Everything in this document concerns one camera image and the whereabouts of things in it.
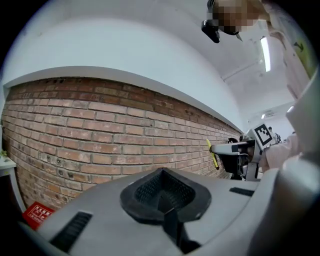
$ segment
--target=white wall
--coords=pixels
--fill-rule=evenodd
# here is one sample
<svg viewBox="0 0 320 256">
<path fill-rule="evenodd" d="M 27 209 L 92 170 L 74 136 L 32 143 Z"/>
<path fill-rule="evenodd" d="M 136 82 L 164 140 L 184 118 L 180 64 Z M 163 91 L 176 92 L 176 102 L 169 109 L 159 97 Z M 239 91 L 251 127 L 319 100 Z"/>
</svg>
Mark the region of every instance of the white wall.
<svg viewBox="0 0 320 256">
<path fill-rule="evenodd" d="M 89 13 L 76 1 L 68 2 L 74 6 L 65 3 L 52 2 L 22 31 L 5 60 L 0 86 L 66 71 L 69 76 L 116 78 L 185 101 L 242 130 L 229 87 L 185 41 L 149 23 L 95 15 L 101 6 L 92 2 L 87 1 Z"/>
</svg>

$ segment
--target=light fixture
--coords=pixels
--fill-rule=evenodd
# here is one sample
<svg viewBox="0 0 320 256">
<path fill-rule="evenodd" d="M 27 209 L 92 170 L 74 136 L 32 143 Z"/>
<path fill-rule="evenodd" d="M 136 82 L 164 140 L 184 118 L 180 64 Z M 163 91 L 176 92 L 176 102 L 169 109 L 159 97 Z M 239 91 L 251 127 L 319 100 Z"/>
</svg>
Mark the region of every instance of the light fixture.
<svg viewBox="0 0 320 256">
<path fill-rule="evenodd" d="M 269 72 L 271 69 L 271 65 L 270 65 L 270 53 L 269 53 L 268 41 L 266 37 L 261 38 L 260 41 L 261 41 L 263 56 L 264 56 L 265 72 Z"/>
<path fill-rule="evenodd" d="M 294 108 L 294 106 L 291 106 L 287 112 L 290 112 L 292 109 Z"/>
</svg>

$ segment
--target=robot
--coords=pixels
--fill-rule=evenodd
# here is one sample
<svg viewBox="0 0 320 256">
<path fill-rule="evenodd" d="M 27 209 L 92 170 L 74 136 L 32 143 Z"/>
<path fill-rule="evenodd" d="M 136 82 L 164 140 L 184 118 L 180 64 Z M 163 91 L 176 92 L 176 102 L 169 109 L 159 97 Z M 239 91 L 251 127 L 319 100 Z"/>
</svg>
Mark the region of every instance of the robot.
<svg viewBox="0 0 320 256">
<path fill-rule="evenodd" d="M 251 128 L 242 142 L 212 145 L 210 152 L 217 154 L 227 173 L 235 179 L 259 181 L 259 161 L 265 148 L 274 144 L 267 126 L 262 123 Z"/>
</svg>

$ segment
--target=person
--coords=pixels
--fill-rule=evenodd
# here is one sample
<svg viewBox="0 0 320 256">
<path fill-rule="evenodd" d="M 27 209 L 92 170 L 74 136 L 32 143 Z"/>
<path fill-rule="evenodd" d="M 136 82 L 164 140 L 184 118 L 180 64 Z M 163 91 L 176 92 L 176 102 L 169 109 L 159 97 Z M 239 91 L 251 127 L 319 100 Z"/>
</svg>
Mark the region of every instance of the person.
<svg viewBox="0 0 320 256">
<path fill-rule="evenodd" d="M 276 143 L 276 137 L 275 137 L 274 132 L 272 131 L 272 127 L 269 126 L 269 127 L 268 127 L 268 130 L 269 130 L 269 133 L 270 133 L 272 139 L 274 140 L 274 143 Z"/>
<path fill-rule="evenodd" d="M 307 36 L 291 16 L 269 0 L 216 0 L 212 18 L 219 26 L 239 32 L 254 26 L 258 20 L 266 21 L 269 35 L 282 45 L 287 88 L 295 100 L 299 99 L 315 74 L 318 61 Z M 266 148 L 259 166 L 263 172 L 280 168 L 285 160 L 301 152 L 299 138 L 293 133 L 285 142 Z"/>
<path fill-rule="evenodd" d="M 288 158 L 299 155 L 302 151 L 297 134 L 292 133 L 283 143 L 271 145 L 263 150 L 259 167 L 263 173 L 280 168 Z"/>
</svg>

